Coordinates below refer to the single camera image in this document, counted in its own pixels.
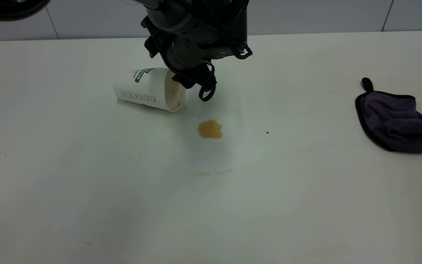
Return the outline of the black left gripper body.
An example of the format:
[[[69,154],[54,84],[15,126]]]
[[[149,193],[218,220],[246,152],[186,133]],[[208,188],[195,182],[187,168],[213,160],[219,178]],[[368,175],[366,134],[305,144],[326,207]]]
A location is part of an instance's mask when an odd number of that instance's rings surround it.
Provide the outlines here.
[[[245,16],[224,29],[225,37],[194,17],[175,32],[158,28],[149,17],[144,18],[142,27],[150,33],[144,44],[149,56],[159,55],[169,69],[191,80],[198,79],[199,66],[229,56],[242,59],[244,51],[249,51]]]

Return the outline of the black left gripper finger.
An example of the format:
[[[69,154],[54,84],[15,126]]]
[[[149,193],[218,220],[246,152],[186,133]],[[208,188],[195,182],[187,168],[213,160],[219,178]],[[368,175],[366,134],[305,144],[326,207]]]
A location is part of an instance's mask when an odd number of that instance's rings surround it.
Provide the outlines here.
[[[174,81],[180,83],[185,89],[190,89],[197,84],[197,75],[194,72],[175,73]]]

